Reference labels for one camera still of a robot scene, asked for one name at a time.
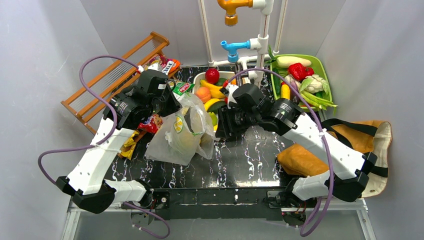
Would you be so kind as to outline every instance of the yellow fruit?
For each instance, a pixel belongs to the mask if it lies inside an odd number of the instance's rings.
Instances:
[[[211,98],[209,101],[204,103],[204,109],[206,110],[206,112],[208,111],[208,109],[214,105],[214,103],[219,102],[220,100],[218,98]]]
[[[218,117],[213,112],[208,112],[210,118],[212,119],[212,126],[215,126],[218,124]]]
[[[222,88],[221,86],[215,86],[206,80],[200,80],[200,85],[202,87],[207,87],[210,91],[210,96],[214,99],[223,99],[226,97],[222,92],[220,92],[220,89]]]
[[[175,129],[176,133],[180,133],[181,130],[183,130],[183,120],[181,119],[180,116],[176,116],[176,121],[173,124],[173,128]]]

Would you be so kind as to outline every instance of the cauliflower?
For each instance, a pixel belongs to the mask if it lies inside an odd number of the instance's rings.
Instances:
[[[312,76],[307,76],[302,81],[300,92],[303,90],[306,90],[311,94],[315,94],[321,91],[327,93],[329,91],[329,83],[319,75],[313,74]]]

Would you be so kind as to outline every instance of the white pipe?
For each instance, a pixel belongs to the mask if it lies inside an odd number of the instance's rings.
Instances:
[[[241,68],[243,70],[248,69],[248,62],[247,61],[241,61]],[[249,78],[243,77],[243,84],[246,84],[246,83],[250,83]]]
[[[281,44],[281,38],[283,37],[283,26],[284,26],[284,20],[286,18],[286,11],[287,11],[287,5],[289,0],[285,0],[284,4],[281,4],[281,10],[279,12],[279,20],[278,20],[278,28],[277,28],[277,34],[275,36],[275,46],[272,53],[274,55],[277,55],[280,52],[280,44]]]
[[[238,64],[242,64],[242,65],[243,65],[243,62],[244,62],[244,63],[248,63],[248,62],[254,61],[254,60],[256,60],[256,59],[258,59],[258,56],[257,56],[257,55],[256,55],[256,56],[242,56],[242,57],[240,57],[240,58],[238,59],[237,63],[238,63]],[[268,54],[265,54],[265,55],[264,55],[264,59],[265,59],[265,60],[270,59],[270,56],[269,56]],[[223,60],[223,61],[214,61],[214,62],[213,62],[213,63],[211,63],[209,66],[210,66],[210,67],[217,67],[217,66],[229,65],[229,64],[234,64],[234,63],[229,62],[229,61],[227,61],[227,60]]]
[[[200,19],[202,23],[203,28],[203,34],[204,34],[204,41],[206,43],[207,48],[207,58],[209,66],[212,67],[214,64],[214,59],[212,55],[212,47],[211,47],[211,38],[209,37],[209,28],[208,28],[208,21],[206,19],[206,10],[205,10],[205,2],[204,0],[198,0],[199,5],[199,11],[200,11]]]
[[[265,54],[267,53],[268,48],[268,28],[270,26],[270,15],[261,14],[260,16],[260,28],[259,35],[257,36],[257,40],[260,42],[260,49],[257,50],[257,59],[256,59],[256,67],[263,69]],[[263,71],[256,72],[257,77],[254,79],[254,83],[260,87],[262,78],[264,77]]]

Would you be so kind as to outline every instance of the clear plastic bag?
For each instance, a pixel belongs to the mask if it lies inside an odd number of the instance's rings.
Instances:
[[[217,140],[211,116],[191,92],[178,101],[182,108],[162,118],[163,124],[150,141],[146,158],[181,165],[188,165],[195,153],[211,159]]]

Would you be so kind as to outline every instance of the wooden dish rack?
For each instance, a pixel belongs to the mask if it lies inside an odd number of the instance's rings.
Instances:
[[[134,46],[129,52],[122,57],[137,65],[143,66],[156,54],[163,55],[162,49],[170,44],[170,41],[164,36],[152,31],[139,44]],[[180,68],[170,72],[168,77],[171,78]],[[118,94],[122,89],[134,83],[140,76],[136,73],[137,69],[120,60],[116,60],[99,75],[87,83],[88,87],[99,93],[100,97],[106,98],[107,101]],[[97,98],[93,97],[87,90],[82,87],[76,91],[68,99],[61,102],[88,130],[93,134],[96,130],[92,128],[89,121],[96,116],[105,107]]]

